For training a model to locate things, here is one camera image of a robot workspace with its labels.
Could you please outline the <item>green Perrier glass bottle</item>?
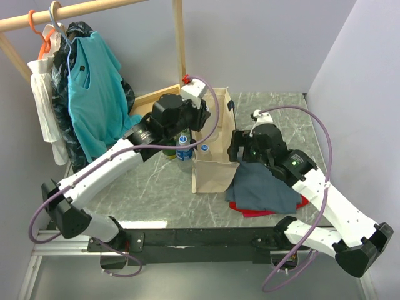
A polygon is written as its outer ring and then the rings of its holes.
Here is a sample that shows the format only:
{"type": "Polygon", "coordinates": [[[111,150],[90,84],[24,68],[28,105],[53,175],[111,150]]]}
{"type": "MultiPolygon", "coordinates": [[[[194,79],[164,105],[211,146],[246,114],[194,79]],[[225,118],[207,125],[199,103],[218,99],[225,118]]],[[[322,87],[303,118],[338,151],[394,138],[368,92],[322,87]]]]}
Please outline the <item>green Perrier glass bottle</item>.
{"type": "MultiPolygon", "coordinates": [[[[176,141],[172,139],[166,143],[166,146],[175,147],[176,141]]],[[[165,158],[167,158],[167,159],[175,159],[176,158],[176,150],[175,149],[163,149],[162,153],[164,154],[165,158]]]]}

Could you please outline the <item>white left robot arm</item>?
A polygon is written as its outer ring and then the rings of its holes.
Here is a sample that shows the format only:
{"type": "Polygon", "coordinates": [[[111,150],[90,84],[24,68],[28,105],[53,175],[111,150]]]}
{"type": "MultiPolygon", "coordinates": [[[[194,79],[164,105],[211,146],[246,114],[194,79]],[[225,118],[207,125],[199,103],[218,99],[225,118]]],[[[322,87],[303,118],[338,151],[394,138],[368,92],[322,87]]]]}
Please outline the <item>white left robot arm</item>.
{"type": "Polygon", "coordinates": [[[76,174],[42,185],[45,210],[66,239],[80,234],[102,241],[110,251],[125,243],[121,225],[113,218],[87,209],[104,187],[126,171],[146,162],[185,129],[200,131],[211,113],[203,99],[206,83],[192,78],[179,94],[163,94],[139,123],[114,146],[76,174]]]}

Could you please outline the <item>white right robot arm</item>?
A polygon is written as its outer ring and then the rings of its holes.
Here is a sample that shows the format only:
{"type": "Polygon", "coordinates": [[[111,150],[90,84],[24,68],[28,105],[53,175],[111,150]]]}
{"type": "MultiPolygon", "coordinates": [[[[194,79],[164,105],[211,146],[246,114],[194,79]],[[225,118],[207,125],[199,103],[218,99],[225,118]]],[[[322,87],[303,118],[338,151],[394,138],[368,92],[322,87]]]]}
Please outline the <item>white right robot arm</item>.
{"type": "Polygon", "coordinates": [[[363,214],[334,186],[325,187],[324,173],[302,150],[289,149],[274,124],[234,130],[227,150],[230,160],[243,150],[242,160],[261,163],[272,175],[305,197],[333,226],[315,228],[304,245],[333,257],[340,267],[361,278],[384,252],[393,228],[363,214]]]}

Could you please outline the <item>clear Chang soda bottle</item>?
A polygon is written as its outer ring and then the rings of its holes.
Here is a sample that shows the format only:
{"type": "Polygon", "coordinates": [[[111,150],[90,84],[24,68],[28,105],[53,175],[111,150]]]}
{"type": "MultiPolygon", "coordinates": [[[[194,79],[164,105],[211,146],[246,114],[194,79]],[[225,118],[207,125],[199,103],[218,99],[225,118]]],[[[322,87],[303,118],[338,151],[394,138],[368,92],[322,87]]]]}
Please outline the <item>clear Chang soda bottle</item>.
{"type": "Polygon", "coordinates": [[[181,131],[178,136],[186,136],[188,140],[191,140],[191,130],[189,128],[181,131]]]}

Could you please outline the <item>cream canvas tote bag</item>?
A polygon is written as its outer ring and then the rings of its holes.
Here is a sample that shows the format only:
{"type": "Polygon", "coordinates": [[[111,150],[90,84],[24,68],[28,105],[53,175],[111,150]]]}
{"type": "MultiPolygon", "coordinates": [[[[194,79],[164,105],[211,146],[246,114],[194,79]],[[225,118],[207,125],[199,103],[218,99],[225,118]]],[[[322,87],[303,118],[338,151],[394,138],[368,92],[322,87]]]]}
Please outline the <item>cream canvas tote bag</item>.
{"type": "Polygon", "coordinates": [[[199,160],[199,149],[205,141],[194,150],[194,169],[192,172],[193,193],[223,193],[231,184],[238,162],[230,162],[228,147],[232,131],[236,129],[234,102],[228,88],[215,87],[214,92],[219,103],[219,138],[208,145],[212,154],[211,161],[199,160]]]}

